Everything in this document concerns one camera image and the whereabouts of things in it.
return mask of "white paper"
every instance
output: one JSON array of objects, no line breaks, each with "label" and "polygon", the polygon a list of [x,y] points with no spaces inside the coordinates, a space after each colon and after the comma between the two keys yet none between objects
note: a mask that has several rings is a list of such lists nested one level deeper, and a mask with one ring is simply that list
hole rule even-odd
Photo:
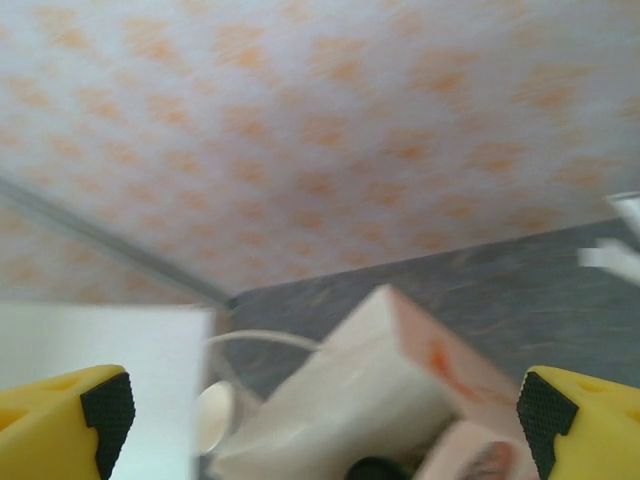
[{"label": "white paper", "polygon": [[111,480],[195,478],[193,419],[212,312],[0,304],[0,388],[100,364],[131,376],[136,418]]}]

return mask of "white object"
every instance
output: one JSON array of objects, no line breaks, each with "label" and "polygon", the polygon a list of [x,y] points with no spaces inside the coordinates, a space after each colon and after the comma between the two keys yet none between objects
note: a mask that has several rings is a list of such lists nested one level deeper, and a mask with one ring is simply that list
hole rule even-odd
[{"label": "white object", "polygon": [[0,388],[123,365],[136,418],[111,480],[192,480],[194,402],[212,315],[191,307],[0,304]]},{"label": "white object", "polygon": [[599,239],[597,245],[598,248],[583,248],[578,251],[580,266],[601,268],[640,286],[640,255],[612,238]]},{"label": "white object", "polygon": [[[262,340],[290,345],[315,352],[320,344],[298,335],[269,330],[243,330],[217,335],[207,341],[209,346],[217,346],[230,340]],[[262,405],[262,400],[246,388],[235,375],[223,355],[218,355],[214,368],[221,378],[228,380],[216,382],[200,394],[197,402],[196,438],[197,454],[206,455],[242,423],[253,417]]]},{"label": "white object", "polygon": [[216,382],[198,397],[196,441],[198,455],[211,452],[228,435],[237,411],[233,384]]},{"label": "white object", "polygon": [[533,461],[517,396],[489,362],[381,287],[221,445],[208,471],[224,480],[335,480],[363,457],[415,452],[462,417],[520,446],[510,477],[520,480]]},{"label": "white object", "polygon": [[629,228],[640,238],[640,192],[626,192],[606,197]]},{"label": "white object", "polygon": [[[530,456],[528,447],[473,422],[459,421],[443,433],[414,480],[511,479]],[[525,479],[538,479],[535,465],[522,472]]]}]

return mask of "black object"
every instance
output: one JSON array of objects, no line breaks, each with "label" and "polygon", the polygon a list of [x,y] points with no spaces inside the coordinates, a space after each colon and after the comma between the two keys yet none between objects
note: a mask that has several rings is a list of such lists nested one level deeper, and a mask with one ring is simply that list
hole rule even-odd
[{"label": "black object", "polygon": [[383,457],[367,457],[347,472],[344,480],[409,480],[411,474],[400,464]]},{"label": "black object", "polygon": [[569,434],[578,406],[540,375],[530,372],[517,410],[540,480],[548,480],[556,463],[553,441],[557,434]]},{"label": "black object", "polygon": [[87,427],[98,431],[96,466],[102,480],[111,477],[136,410],[129,374],[119,373],[80,395]]}]

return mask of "patterned ceiling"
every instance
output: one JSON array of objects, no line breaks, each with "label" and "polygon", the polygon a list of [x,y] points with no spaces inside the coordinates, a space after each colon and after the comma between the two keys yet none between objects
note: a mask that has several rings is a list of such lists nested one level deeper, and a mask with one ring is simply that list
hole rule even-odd
[{"label": "patterned ceiling", "polygon": [[196,304],[199,299],[0,204],[0,300]]},{"label": "patterned ceiling", "polygon": [[0,162],[231,292],[595,221],[638,5],[4,2]]}]

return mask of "white cable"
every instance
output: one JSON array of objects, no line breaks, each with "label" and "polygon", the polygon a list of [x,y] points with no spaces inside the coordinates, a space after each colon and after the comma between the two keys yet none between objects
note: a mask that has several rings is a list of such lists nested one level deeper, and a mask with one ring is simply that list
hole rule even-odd
[{"label": "white cable", "polygon": [[291,345],[292,347],[298,347],[310,352],[317,352],[320,350],[320,346],[322,345],[315,340],[311,340],[300,335],[276,332],[272,330],[240,330],[237,332],[223,333],[222,335],[209,338],[207,340],[207,345],[211,346],[229,340],[264,340],[267,342]]},{"label": "white cable", "polygon": [[598,240],[598,248],[579,251],[580,265],[606,270],[628,282],[640,285],[640,255],[613,238]]},{"label": "white cable", "polygon": [[640,238],[640,192],[618,193],[609,195],[606,199],[633,233]]},{"label": "white cable", "polygon": [[[239,330],[237,332],[223,333],[207,339],[207,346],[217,346],[231,340],[262,340],[266,342],[290,345],[310,352],[317,352],[322,346],[321,343],[300,335],[276,332],[273,330]],[[250,388],[246,387],[238,375],[236,375],[233,367],[231,367],[223,353],[221,351],[214,352],[214,354],[215,353],[218,353],[218,355],[216,355],[216,360],[219,365],[217,367],[214,365],[214,369],[217,371],[217,374],[224,380],[231,382],[231,384],[233,384],[239,391],[244,392],[252,402],[256,404],[262,403],[260,396]]]}]

